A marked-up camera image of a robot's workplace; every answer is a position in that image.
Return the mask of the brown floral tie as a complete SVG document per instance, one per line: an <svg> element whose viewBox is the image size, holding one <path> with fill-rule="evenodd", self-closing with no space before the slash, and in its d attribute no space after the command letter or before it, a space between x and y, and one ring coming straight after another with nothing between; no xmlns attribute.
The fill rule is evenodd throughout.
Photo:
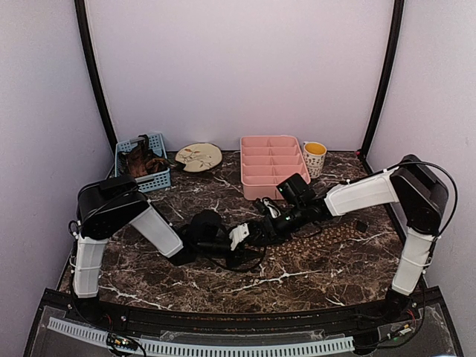
<svg viewBox="0 0 476 357"><path fill-rule="evenodd" d="M282 257L289 254L303 254L312 248L324 248L329 245L360 239L368 231L370 224L361 220L347 222L338 227L317 226L311 233L290 234L284 242L268 248L267 254Z"/></svg>

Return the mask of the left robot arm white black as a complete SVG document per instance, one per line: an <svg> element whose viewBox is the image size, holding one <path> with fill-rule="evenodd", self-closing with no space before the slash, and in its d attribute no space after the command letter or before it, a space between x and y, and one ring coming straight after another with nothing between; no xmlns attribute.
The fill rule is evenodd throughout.
<svg viewBox="0 0 476 357"><path fill-rule="evenodd" d="M79 298L75 310L89 324L99 324L105 309L98 296L103 254L109 239L131 225L175 266L204 257L218 267L248 272L258 267L265 248L248 243L250 224L228 230L213 210L196 214L191 222L176 229L139 190L131 176L108 178L83 187L77 195L77 218L68 229L76 243L71 255L71 291Z"/></svg>

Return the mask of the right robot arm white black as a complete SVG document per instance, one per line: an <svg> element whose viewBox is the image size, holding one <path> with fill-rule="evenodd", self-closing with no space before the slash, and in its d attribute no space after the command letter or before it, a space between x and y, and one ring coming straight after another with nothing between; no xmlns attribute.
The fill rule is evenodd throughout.
<svg viewBox="0 0 476 357"><path fill-rule="evenodd" d="M398 321L408 311L405 296L414 292L430 266L437 241L456 212L447 204L458 203L457 184L451 174L415 155L406 155L400 162L363 178L343 181L322 194L298 175L290 176L277 189L291 207L276 218L263 219L263 230L274 237L377 206L396 209L402 215L399 225L405 235L404 245L390 285L398 294L379 307L380 317L388 323Z"/></svg>

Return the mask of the dark brown ties in basket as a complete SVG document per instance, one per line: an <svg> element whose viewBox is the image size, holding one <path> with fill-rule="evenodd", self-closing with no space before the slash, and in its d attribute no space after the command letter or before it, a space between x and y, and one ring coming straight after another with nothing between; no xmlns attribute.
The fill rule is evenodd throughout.
<svg viewBox="0 0 476 357"><path fill-rule="evenodd" d="M157 155L149 148L149 137L140 135L137 146L125 153L125 173L134 178L163 172L170 168L170 163L164 157Z"/></svg>

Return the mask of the pink divided organizer tray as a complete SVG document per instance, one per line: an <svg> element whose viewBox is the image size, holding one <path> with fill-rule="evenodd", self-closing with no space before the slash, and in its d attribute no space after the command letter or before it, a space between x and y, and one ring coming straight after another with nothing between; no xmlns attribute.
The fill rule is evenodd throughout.
<svg viewBox="0 0 476 357"><path fill-rule="evenodd" d="M306 183L311 178L296 137L291 135L243 136L240 140L241 182L248 201L269 197L281 200L276 188L298 173Z"/></svg>

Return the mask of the white mug yellow inside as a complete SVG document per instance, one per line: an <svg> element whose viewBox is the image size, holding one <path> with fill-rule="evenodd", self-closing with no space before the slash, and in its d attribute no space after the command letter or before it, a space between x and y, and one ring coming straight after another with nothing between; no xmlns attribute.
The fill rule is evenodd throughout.
<svg viewBox="0 0 476 357"><path fill-rule="evenodd" d="M303 159L306 164L309 177L317 179L324 169L327 148L318 142L303 142Z"/></svg>

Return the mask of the round floral plate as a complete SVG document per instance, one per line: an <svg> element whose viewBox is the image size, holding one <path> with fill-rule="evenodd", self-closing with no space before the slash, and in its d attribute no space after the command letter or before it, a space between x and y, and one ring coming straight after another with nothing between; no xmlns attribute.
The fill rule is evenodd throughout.
<svg viewBox="0 0 476 357"><path fill-rule="evenodd" d="M190 144L176 153L175 160L184 166L183 171L200 173L218 166L222 162L222 151L210 143Z"/></svg>

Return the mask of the blue perforated plastic basket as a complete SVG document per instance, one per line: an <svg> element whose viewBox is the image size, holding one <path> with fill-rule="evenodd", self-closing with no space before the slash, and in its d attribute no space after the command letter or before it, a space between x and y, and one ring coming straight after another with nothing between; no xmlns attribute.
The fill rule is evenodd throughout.
<svg viewBox="0 0 476 357"><path fill-rule="evenodd" d="M152 149L155 154L160 155L168 160L162 134L154 132L143 135L147 135L149 137L149 148ZM115 177L129 175L125 173L125 158L123 155L130 152L134 147L137 146L137 142L140 140L139 136L137 138L128 141L122 141L116 144ZM170 168L160 173L134 179L138 183L140 191L143 193L166 188L171 185Z"/></svg>

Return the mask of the small green circuit board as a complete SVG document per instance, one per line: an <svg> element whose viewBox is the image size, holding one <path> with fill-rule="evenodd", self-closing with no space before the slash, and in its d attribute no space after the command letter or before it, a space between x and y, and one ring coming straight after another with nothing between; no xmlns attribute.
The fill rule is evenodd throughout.
<svg viewBox="0 0 476 357"><path fill-rule="evenodd" d="M106 337L106 345L113 349L123 349L129 351L136 351L138 344L130 338L114 333L109 333Z"/></svg>

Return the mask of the black front rail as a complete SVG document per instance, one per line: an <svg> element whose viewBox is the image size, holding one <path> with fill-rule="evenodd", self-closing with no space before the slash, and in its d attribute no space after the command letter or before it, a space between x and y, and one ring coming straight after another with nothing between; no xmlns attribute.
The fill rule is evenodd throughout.
<svg viewBox="0 0 476 357"><path fill-rule="evenodd" d="M117 332L157 334L167 329L197 333L282 333L323 328L332 332L375 329L383 324L402 321L404 311L383 313L384 302L355 306L284 313L194 313L148 309L100 301L97 298L70 299L71 315L85 318Z"/></svg>

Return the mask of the right black frame post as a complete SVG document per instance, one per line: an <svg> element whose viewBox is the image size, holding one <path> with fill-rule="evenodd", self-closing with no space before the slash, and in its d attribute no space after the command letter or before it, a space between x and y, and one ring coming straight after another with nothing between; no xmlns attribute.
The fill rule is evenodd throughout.
<svg viewBox="0 0 476 357"><path fill-rule="evenodd" d="M404 0L395 0L393 2L393 12L390 22L390 30L387 39L385 57L382 65L382 72L379 78L379 84L376 91L373 108L370 113L369 122L359 150L360 158L365 161L370 153L370 149L375 138L376 130L385 104L387 90L390 84L390 78L393 71L393 64L396 57L399 35L402 26L403 12L405 8Z"/></svg>

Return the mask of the black frame post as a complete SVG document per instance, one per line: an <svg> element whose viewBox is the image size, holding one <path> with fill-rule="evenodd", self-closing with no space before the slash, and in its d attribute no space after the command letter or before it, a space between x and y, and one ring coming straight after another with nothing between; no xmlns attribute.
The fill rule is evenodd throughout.
<svg viewBox="0 0 476 357"><path fill-rule="evenodd" d="M399 35L402 26L403 12L405 8L404 0L395 0L393 2L393 12L390 22L390 30L387 39L385 57L382 65L382 72L379 78L379 84L376 91L373 108L370 113L369 122L359 150L360 158L365 161L370 153L370 149L375 138L376 130L385 104L387 90L390 84L390 78L393 71L393 64L396 57Z"/></svg>
<svg viewBox="0 0 476 357"><path fill-rule="evenodd" d="M91 88L107 141L111 150L114 151L118 140L113 128L112 119L109 114L109 109L106 103L106 98L103 92L100 74L97 67L91 31L89 28L89 19L86 12L86 2L84 0L74 0L74 7L77 17L77 26L80 33L80 40L83 48L83 56L86 61Z"/></svg>

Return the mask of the left black frame post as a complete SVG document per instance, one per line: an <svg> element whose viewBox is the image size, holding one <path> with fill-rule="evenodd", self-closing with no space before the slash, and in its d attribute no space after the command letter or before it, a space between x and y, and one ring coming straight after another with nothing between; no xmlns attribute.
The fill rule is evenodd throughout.
<svg viewBox="0 0 476 357"><path fill-rule="evenodd" d="M89 19L86 12L86 2L84 0L74 0L74 7L77 17L77 26L80 33L80 40L83 48L83 56L86 61L91 88L107 141L111 150L114 151L118 140L113 128L112 119L109 114L109 109L106 103L106 98L103 92L100 74L97 67L91 31L89 28Z"/></svg>

